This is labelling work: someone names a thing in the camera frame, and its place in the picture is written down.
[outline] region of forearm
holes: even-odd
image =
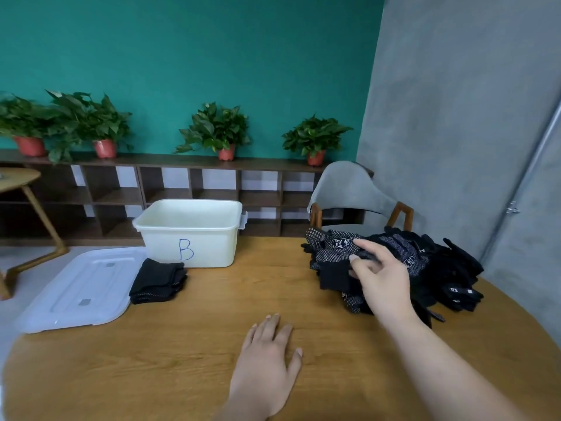
[[[492,384],[417,318],[388,331],[435,420],[526,420]]]
[[[213,421],[265,421],[267,411],[252,396],[230,396]]]

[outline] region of box handle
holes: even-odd
[[[242,212],[242,215],[240,216],[240,226],[238,227],[238,229],[243,230],[245,229],[245,225],[247,224],[247,211]]]

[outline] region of round tabletop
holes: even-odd
[[[395,346],[373,316],[319,289],[298,238],[243,237],[222,269],[189,269],[165,303],[131,305],[105,325],[20,337],[4,368],[11,421],[208,420],[228,396],[249,327],[280,313],[302,370],[275,420],[429,420]],[[473,313],[432,308],[448,345],[533,419],[559,420],[561,352],[490,283]]]
[[[31,168],[0,168],[0,193],[31,183],[39,176],[41,173]]]

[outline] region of gray chair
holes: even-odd
[[[368,172],[350,161],[333,162],[325,168],[308,205],[310,225],[323,230],[339,230],[363,236],[383,232],[374,230],[369,225],[323,226],[323,210],[331,208],[356,208],[378,213],[388,218],[387,226],[394,226],[399,214],[403,212],[403,229],[410,231],[413,227],[413,209],[382,193],[372,182]]]

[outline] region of red flower pot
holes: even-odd
[[[26,156],[46,156],[45,143],[38,137],[17,137],[13,139],[18,145],[18,149]]]
[[[220,149],[218,151],[218,159],[221,161],[231,161],[234,159],[235,151],[236,151],[236,145],[230,143],[229,149]]]
[[[117,144],[113,140],[96,140],[94,148],[99,158],[116,158],[117,156]]]
[[[315,156],[310,156],[308,153],[308,165],[312,167],[319,167],[323,164],[323,156],[325,155],[325,149],[319,152],[316,152]]]

